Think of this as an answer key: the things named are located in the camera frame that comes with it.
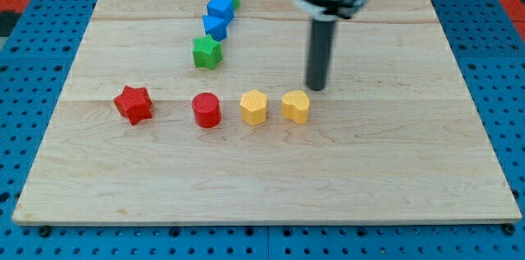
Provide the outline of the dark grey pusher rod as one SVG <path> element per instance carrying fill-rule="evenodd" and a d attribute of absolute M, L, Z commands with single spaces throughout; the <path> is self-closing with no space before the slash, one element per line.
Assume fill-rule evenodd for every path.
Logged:
<path fill-rule="evenodd" d="M 326 88 L 335 28 L 335 21 L 311 20 L 306 85 L 313 91 Z"/>

